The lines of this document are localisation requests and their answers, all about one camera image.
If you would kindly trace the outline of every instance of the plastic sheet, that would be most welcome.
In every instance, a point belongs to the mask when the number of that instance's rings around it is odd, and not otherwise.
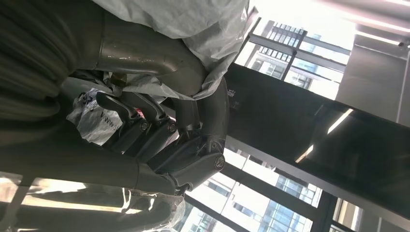
[[[184,212],[181,196],[36,178],[8,231],[148,232],[173,227]]]
[[[182,95],[156,77],[134,78],[124,91],[198,100],[211,95],[239,52],[244,40],[249,0],[93,0],[117,17],[153,28],[170,38],[182,38],[209,71],[202,91]]]
[[[117,112],[103,109],[97,104],[97,92],[99,90],[93,88],[81,93],[74,100],[73,111],[67,120],[77,126],[83,139],[103,145],[121,127],[122,122]]]

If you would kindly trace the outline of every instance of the window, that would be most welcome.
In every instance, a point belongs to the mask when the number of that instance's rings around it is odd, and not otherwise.
[[[354,231],[358,231],[362,212],[361,208],[339,198],[335,213],[333,214],[333,220]]]
[[[352,23],[338,22],[336,25],[326,29],[309,27],[315,31],[305,31],[262,18],[249,34],[249,41],[235,62],[334,100],[343,77],[340,70],[349,60],[354,39]],[[268,47],[254,44],[261,40]],[[293,47],[293,52],[289,54],[289,47],[284,48],[280,43]],[[304,56],[306,60],[296,58],[302,51],[308,52]]]
[[[186,203],[183,218],[171,229],[172,232],[235,232],[198,208]]]
[[[318,206],[322,193],[320,188],[291,176],[275,168],[273,164],[264,162],[252,155],[247,154],[249,158],[245,159],[240,155],[243,151],[235,149],[229,144],[227,148],[224,151],[226,162],[314,207]]]
[[[307,52],[311,52],[313,54],[319,55],[327,59],[334,60],[342,64],[347,64],[347,61],[349,60],[349,55],[335,52],[323,47],[315,46],[307,42],[302,42],[300,44],[300,49]]]
[[[0,221],[6,213],[7,205],[12,202],[22,178],[21,175],[0,172],[0,203],[6,203],[4,207],[0,207]]]
[[[236,181],[231,178],[221,173],[216,173],[196,189],[186,192],[186,194],[195,198],[212,210],[221,213],[235,183]]]
[[[229,196],[230,191],[225,190],[224,188],[221,188],[221,187],[219,187],[218,185],[216,185],[216,184],[214,184],[214,183],[212,183],[212,182],[210,182],[210,181],[207,181],[206,185],[207,185],[209,188],[211,188],[212,190],[215,190],[216,192],[218,192],[219,194],[221,194],[221,195],[223,195],[223,196],[225,196],[225,197]]]
[[[251,217],[251,218],[253,218],[253,219],[255,219],[255,220],[259,221],[259,222],[262,220],[262,217],[261,217],[261,216],[257,215],[256,213],[252,212],[250,209],[247,209],[247,208],[241,206],[240,204],[238,204],[238,203],[236,203],[236,202],[234,202],[233,207],[234,207],[236,210],[238,210],[238,211],[244,213],[245,215],[247,215],[247,216],[249,216],[249,217]]]
[[[258,232],[305,232],[310,230],[311,225],[309,219],[270,201]]]

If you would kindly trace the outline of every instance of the fluorescent light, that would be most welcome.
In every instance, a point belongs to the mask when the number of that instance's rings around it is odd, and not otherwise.
[[[303,160],[306,156],[309,155],[310,152],[313,151],[313,145],[310,146],[301,156],[299,156],[299,158],[297,158],[297,160],[295,161],[296,163],[299,163],[301,160]]]
[[[400,4],[400,5],[403,5],[403,6],[410,6],[410,1],[404,1],[404,0],[386,0],[386,1],[396,3],[396,4]]]
[[[400,43],[398,41],[389,40],[389,39],[386,39],[386,38],[383,38],[383,37],[379,37],[379,36],[372,35],[372,34],[367,34],[367,33],[361,32],[361,31],[356,31],[356,34],[361,35],[361,36],[365,36],[365,37],[368,37],[368,38],[371,38],[371,39],[374,39],[374,40],[378,40],[378,41],[386,42],[386,43],[389,43],[389,44],[397,45],[397,46]]]
[[[348,109],[335,123],[333,123],[333,125],[329,128],[329,130],[327,131],[327,134],[329,134],[330,132],[332,132],[340,123],[343,122],[343,120],[345,120],[347,118],[347,116],[349,116],[349,114],[353,112],[352,109]]]

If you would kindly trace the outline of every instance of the white plastic bag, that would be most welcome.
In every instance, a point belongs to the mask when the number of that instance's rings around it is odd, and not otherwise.
[[[124,91],[198,100],[211,95],[239,52],[244,40],[249,0],[93,0],[117,17],[153,28],[170,38],[182,38],[209,71],[202,91],[185,96],[152,77],[149,88],[135,83]]]
[[[103,109],[97,104],[95,96],[98,89],[81,93],[74,101],[73,111],[67,120],[77,126],[81,137],[90,143],[103,145],[122,122],[117,112]]]

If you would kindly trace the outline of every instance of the metal screw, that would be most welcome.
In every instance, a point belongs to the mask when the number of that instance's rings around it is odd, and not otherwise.
[[[173,134],[176,131],[176,124],[175,122],[171,121],[168,125],[168,131]]]
[[[143,123],[141,124],[140,128],[141,128],[142,131],[145,131],[146,129],[148,129],[148,123],[143,122]]]
[[[222,168],[225,165],[225,158],[223,156],[219,156],[215,160],[215,167]]]

